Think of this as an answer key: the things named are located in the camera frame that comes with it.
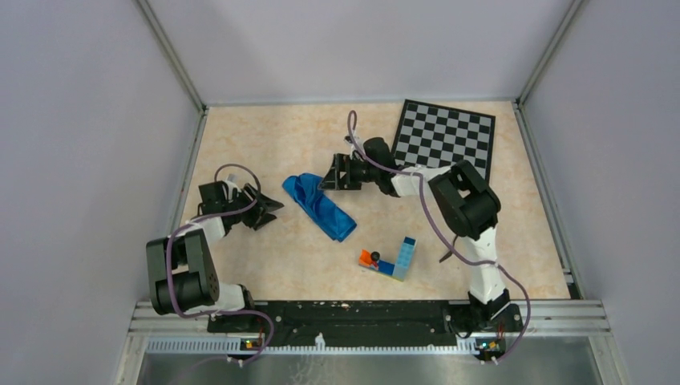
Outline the blue cloth napkin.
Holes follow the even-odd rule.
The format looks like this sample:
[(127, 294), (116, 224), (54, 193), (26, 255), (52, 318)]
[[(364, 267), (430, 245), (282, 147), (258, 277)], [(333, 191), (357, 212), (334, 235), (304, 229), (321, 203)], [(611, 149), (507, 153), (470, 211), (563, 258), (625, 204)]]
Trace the blue cloth napkin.
[(356, 229), (356, 221), (325, 195), (321, 182), (320, 176), (305, 172), (287, 177), (282, 188), (325, 235), (343, 242)]

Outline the colourful toy brick assembly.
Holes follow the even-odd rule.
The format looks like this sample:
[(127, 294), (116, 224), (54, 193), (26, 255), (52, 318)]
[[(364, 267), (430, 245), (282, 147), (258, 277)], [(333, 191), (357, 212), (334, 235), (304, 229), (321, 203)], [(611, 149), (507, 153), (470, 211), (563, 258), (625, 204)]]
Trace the colourful toy brick assembly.
[(363, 249), (358, 257), (358, 265), (389, 278), (403, 282), (411, 267), (415, 254), (416, 240), (404, 237), (394, 260), (384, 260), (378, 251)]

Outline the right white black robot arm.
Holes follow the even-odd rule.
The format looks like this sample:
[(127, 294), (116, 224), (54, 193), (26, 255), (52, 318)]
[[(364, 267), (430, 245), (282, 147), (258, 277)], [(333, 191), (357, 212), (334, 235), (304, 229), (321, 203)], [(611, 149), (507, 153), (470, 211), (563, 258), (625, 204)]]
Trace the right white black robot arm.
[(496, 266), (496, 226), (501, 205), (488, 182), (467, 160), (441, 168), (398, 166), (380, 137), (350, 148), (351, 154), (334, 154), (330, 170), (318, 187), (359, 190), (363, 184), (373, 182), (391, 197), (434, 197), (448, 228), (469, 252), (472, 324), (480, 330), (492, 330), (502, 321), (510, 299)]

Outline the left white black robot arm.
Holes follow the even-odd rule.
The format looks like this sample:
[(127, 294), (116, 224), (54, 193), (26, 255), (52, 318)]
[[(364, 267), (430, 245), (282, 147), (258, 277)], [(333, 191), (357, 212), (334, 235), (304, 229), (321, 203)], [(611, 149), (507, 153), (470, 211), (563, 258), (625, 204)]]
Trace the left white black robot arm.
[(199, 186), (199, 216), (174, 238), (146, 244), (150, 298), (157, 314), (174, 314), (171, 293), (181, 312), (227, 311), (227, 322), (247, 331), (257, 321), (251, 293), (241, 284), (220, 281), (210, 246), (226, 237), (234, 225), (257, 231), (277, 219), (284, 204), (259, 193), (251, 184), (239, 188), (230, 180)]

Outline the black white checkerboard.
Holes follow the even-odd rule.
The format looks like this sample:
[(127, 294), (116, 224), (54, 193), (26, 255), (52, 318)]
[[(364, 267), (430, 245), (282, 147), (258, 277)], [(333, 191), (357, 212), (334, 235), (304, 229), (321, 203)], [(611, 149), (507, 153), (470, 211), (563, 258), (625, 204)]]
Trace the black white checkerboard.
[(493, 115), (407, 99), (391, 153), (402, 168), (441, 168), (467, 160), (489, 181), (495, 127)]

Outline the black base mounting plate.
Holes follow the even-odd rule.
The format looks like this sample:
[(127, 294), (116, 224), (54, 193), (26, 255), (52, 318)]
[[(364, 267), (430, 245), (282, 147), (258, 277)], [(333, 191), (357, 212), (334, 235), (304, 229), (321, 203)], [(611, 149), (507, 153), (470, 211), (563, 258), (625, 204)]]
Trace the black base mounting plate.
[(270, 301), (254, 309), (255, 315), (217, 316), (207, 330), (264, 338), (268, 316), (274, 324), (271, 347), (311, 346), (318, 336), (328, 347), (444, 347), (465, 336), (507, 336), (523, 327), (517, 304), (491, 321), (467, 301)]

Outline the aluminium frame rail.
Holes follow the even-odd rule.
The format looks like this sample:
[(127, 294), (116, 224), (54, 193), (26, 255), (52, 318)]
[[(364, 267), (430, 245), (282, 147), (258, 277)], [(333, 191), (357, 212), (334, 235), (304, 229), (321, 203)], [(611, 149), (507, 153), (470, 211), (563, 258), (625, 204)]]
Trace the aluminium frame rail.
[(271, 347), (252, 333), (213, 334), (211, 318), (158, 315), (139, 302), (118, 384), (628, 384), (598, 300), (517, 300), (521, 331), (453, 346)]

